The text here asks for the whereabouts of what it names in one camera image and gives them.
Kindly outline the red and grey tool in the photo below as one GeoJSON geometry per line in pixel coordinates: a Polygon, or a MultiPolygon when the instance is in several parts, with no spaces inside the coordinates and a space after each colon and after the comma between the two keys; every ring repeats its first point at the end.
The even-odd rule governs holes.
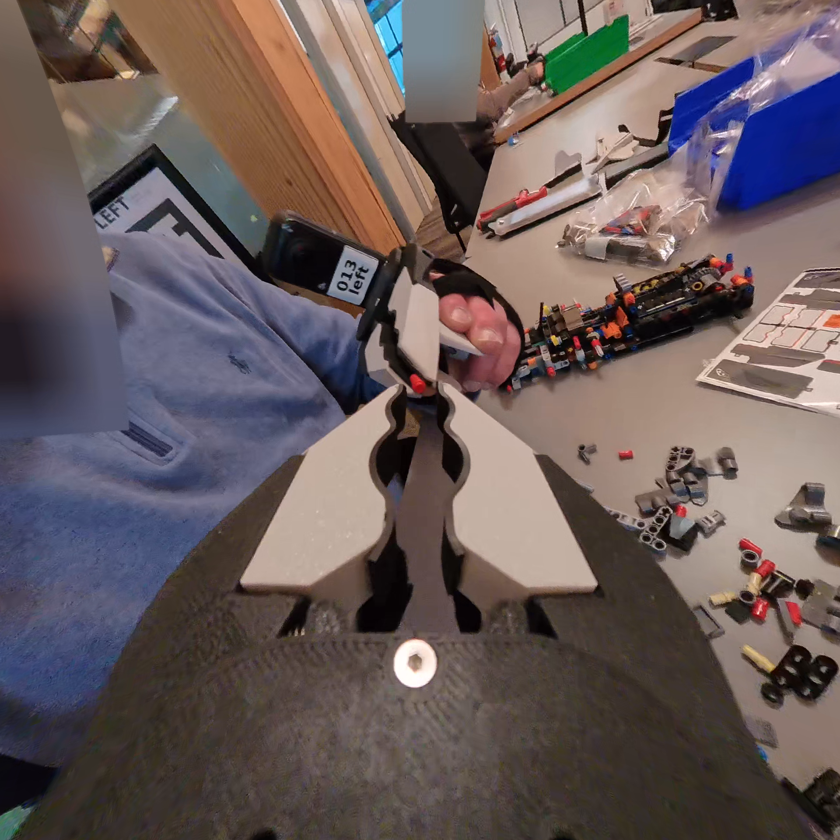
{"type": "Polygon", "coordinates": [[[575,183],[558,187],[545,197],[488,222],[480,230],[484,234],[502,238],[520,233],[600,197],[605,186],[606,179],[603,174],[589,175],[575,183]]]}

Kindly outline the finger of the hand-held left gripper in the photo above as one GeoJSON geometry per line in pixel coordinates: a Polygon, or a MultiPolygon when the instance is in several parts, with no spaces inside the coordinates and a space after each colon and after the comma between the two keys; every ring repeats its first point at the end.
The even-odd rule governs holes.
{"type": "Polygon", "coordinates": [[[391,324],[374,325],[364,344],[364,366],[370,378],[385,388],[403,385],[412,392],[413,363],[398,339],[398,331],[391,324]]]}
{"type": "Polygon", "coordinates": [[[394,327],[398,342],[413,363],[413,374],[427,382],[438,380],[438,296],[432,288],[411,279],[397,279],[392,291],[394,327]]]}

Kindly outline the green plastic bin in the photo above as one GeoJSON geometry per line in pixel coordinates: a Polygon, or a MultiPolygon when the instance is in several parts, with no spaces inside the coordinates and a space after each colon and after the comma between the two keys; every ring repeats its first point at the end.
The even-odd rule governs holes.
{"type": "Polygon", "coordinates": [[[573,35],[545,54],[544,83],[560,95],[620,59],[628,48],[629,16],[625,14],[589,35],[573,35]]]}

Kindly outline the person's left hand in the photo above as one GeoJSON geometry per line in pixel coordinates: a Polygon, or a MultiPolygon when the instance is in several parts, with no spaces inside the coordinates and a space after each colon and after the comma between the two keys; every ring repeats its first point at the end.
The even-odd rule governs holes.
{"type": "Polygon", "coordinates": [[[468,360],[449,362],[449,373],[468,395],[503,385],[522,349],[519,331],[503,307],[481,297],[451,294],[439,299],[439,319],[478,351],[468,360]]]}

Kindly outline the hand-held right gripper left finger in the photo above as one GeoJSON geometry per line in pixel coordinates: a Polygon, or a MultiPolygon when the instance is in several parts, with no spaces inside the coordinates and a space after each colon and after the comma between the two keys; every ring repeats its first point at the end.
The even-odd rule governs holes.
{"type": "Polygon", "coordinates": [[[249,593],[306,596],[354,613],[404,593],[396,502],[406,388],[394,385],[291,458],[291,480],[239,583],[249,593]]]}

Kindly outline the pale flat panel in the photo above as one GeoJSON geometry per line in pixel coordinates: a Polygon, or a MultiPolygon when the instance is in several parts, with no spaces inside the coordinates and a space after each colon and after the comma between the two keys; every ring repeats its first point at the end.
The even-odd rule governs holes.
{"type": "Polygon", "coordinates": [[[624,130],[598,135],[595,139],[594,170],[601,170],[609,163],[627,160],[634,155],[637,147],[637,139],[624,130]]]}

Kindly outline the clear plastic bags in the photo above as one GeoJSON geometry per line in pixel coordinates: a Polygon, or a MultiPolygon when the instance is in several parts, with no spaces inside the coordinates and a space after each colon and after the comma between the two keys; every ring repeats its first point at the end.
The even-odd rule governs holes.
{"type": "Polygon", "coordinates": [[[838,6],[748,62],[699,118],[686,174],[714,213],[745,211],[839,171],[838,6]]]}

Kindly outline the lego instruction booklet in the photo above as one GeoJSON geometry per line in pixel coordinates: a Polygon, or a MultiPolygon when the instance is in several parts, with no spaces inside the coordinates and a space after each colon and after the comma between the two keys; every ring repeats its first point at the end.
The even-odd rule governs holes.
{"type": "Polygon", "coordinates": [[[839,268],[800,273],[696,382],[838,418],[839,268]]]}

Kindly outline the black chair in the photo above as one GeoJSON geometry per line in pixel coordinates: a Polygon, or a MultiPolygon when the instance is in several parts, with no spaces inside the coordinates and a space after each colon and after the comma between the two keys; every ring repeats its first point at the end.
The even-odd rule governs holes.
{"type": "Polygon", "coordinates": [[[467,148],[450,122],[413,122],[401,112],[389,124],[434,185],[444,222],[463,251],[460,233],[472,227],[479,215],[487,172],[467,148]]]}

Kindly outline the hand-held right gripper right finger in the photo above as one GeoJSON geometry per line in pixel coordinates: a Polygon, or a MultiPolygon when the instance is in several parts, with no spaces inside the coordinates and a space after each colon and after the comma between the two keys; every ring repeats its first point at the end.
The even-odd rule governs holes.
{"type": "Polygon", "coordinates": [[[455,588],[487,614],[535,596],[591,594],[597,580],[537,453],[450,384],[438,387],[455,488],[445,536],[455,588]]]}

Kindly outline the blue plastic bin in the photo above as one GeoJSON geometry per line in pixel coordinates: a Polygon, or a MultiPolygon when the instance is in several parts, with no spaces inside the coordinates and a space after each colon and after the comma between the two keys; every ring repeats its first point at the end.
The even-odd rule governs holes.
{"type": "Polygon", "coordinates": [[[675,98],[668,152],[715,210],[745,211],[838,173],[838,63],[743,60],[675,98]]]}

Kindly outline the lego car chassis model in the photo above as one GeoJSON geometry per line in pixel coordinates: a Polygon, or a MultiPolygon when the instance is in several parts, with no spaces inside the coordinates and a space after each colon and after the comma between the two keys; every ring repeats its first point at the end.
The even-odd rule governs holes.
{"type": "Polygon", "coordinates": [[[739,318],[754,297],[753,269],[735,272],[732,255],[708,255],[639,282],[619,274],[613,282],[615,290],[598,308],[578,302],[542,304],[536,322],[524,330],[517,365],[499,391],[512,394],[573,368],[594,371],[692,333],[711,319],[739,318]]]}

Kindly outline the clear bag of lego pieces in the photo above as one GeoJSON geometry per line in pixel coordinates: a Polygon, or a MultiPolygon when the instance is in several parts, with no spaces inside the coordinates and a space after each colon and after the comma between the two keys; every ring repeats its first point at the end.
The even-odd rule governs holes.
{"type": "Polygon", "coordinates": [[[708,223],[707,200],[681,184],[622,183],[580,211],[556,248],[628,266],[665,266],[708,223]]]}

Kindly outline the pile of loose lego pieces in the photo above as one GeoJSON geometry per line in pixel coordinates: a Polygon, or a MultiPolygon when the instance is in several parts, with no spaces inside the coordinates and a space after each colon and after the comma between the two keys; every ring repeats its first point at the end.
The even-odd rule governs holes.
{"type": "Polygon", "coordinates": [[[717,460],[698,460],[693,448],[672,447],[665,476],[654,491],[637,497],[640,517],[605,510],[668,562],[676,552],[677,570],[696,588],[673,578],[711,643],[730,636],[739,643],[738,663],[760,679],[763,706],[782,709],[786,697],[812,707],[838,687],[838,652],[826,654],[808,643],[804,627],[838,645],[838,586],[805,574],[802,562],[770,557],[755,541],[741,538],[732,550],[718,538],[730,522],[709,508],[711,476],[735,480],[737,462],[729,448],[717,460]]]}

